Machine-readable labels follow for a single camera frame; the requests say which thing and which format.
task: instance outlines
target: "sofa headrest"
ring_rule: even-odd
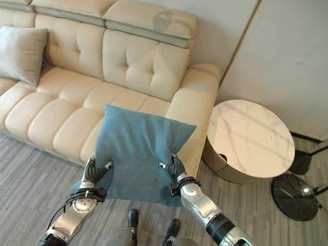
[[[29,5],[32,2],[32,0],[1,0],[0,2]]]
[[[33,0],[31,5],[101,18],[115,0]]]
[[[178,10],[135,1],[0,0],[0,8],[73,19],[108,29],[189,48],[197,17]]]
[[[188,48],[197,17],[181,11],[133,1],[118,1],[102,16],[114,29]]]
[[[33,12],[32,0],[0,0],[0,8]]]

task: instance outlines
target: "black stand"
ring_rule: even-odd
[[[289,168],[289,171],[291,171],[292,173],[295,173],[295,174],[300,174],[300,175],[306,174],[309,171],[312,156],[314,156],[315,154],[318,154],[319,152],[324,151],[326,149],[328,149],[328,145],[324,146],[322,148],[319,148],[311,153],[307,153],[307,152],[300,151],[300,150],[295,150],[295,158],[294,158],[294,161],[293,161],[291,167]]]
[[[328,190],[311,188],[303,179],[294,174],[282,174],[273,179],[271,194],[281,212],[298,221],[313,219],[322,205],[316,196]]]

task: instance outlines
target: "sofa backrest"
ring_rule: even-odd
[[[24,0],[10,1],[23,9]],[[0,25],[47,28],[48,63],[172,100],[189,64],[197,18],[138,2],[92,2],[26,0],[32,12],[7,3]]]

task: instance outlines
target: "wall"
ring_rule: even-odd
[[[327,13],[327,0],[263,0],[217,100],[259,103],[289,130],[328,138]]]
[[[137,0],[195,14],[200,18],[191,63],[213,63],[223,72],[257,0]]]

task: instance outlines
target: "baseboard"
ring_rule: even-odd
[[[291,135],[292,135],[293,137],[302,138],[302,139],[304,139],[304,140],[311,141],[311,142],[314,142],[314,143],[316,143],[316,144],[321,143],[321,140],[319,140],[319,139],[312,138],[312,137],[308,137],[308,136],[304,136],[304,135],[299,134],[299,133],[296,133],[296,132],[291,132]]]

